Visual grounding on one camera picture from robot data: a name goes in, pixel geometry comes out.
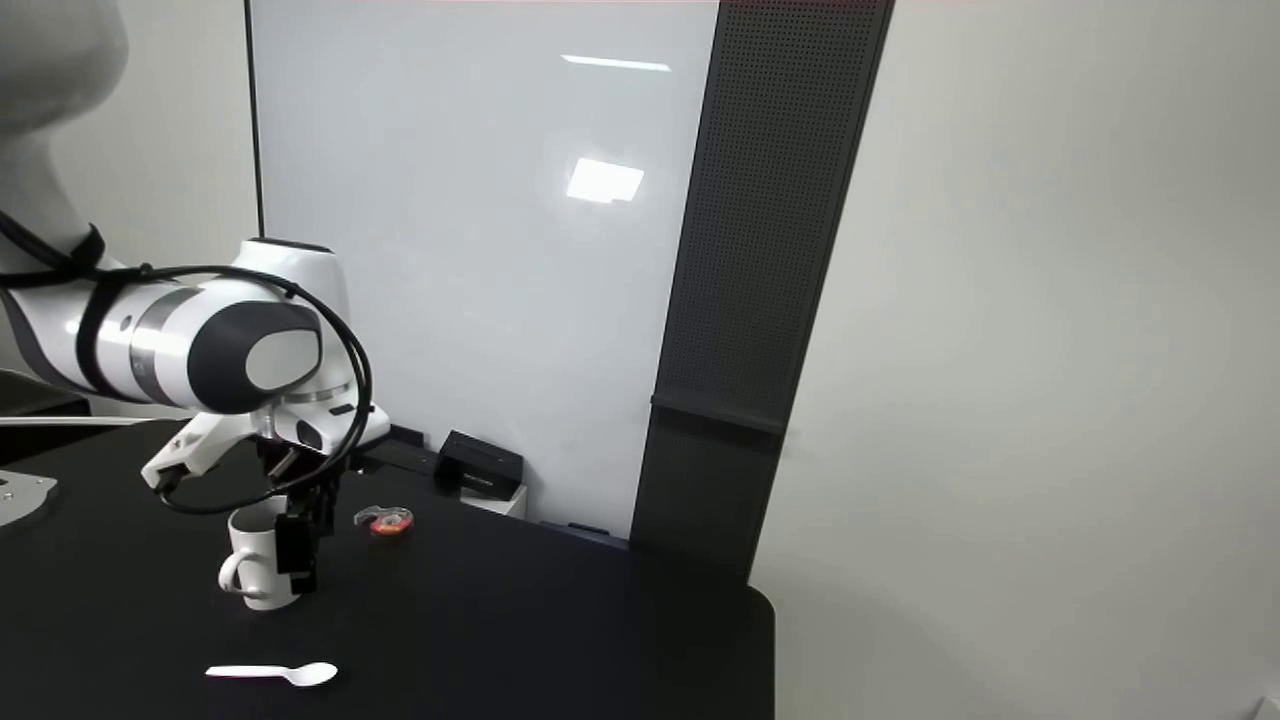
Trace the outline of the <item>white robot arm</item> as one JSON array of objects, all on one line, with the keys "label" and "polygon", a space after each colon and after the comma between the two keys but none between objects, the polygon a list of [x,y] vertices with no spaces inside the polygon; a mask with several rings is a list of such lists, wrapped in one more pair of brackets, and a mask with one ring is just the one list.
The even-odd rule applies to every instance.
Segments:
[{"label": "white robot arm", "polygon": [[257,610],[317,587],[343,461],[388,432],[332,246],[252,237],[227,265],[122,265],[72,203],[50,134],[127,62],[116,0],[0,0],[0,267],[23,366],[69,393],[168,403],[186,422],[143,463],[158,504],[252,441],[266,486],[223,498],[214,584]]}]

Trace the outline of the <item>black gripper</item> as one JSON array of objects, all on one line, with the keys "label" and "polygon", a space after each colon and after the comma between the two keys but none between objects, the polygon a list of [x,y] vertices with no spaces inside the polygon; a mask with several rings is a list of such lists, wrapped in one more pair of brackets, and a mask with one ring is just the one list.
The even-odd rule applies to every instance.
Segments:
[{"label": "black gripper", "polygon": [[295,595],[317,587],[317,532],[335,516],[346,456],[361,449],[361,413],[350,401],[283,413],[257,441],[266,497],[289,516],[274,521],[274,573]]}]

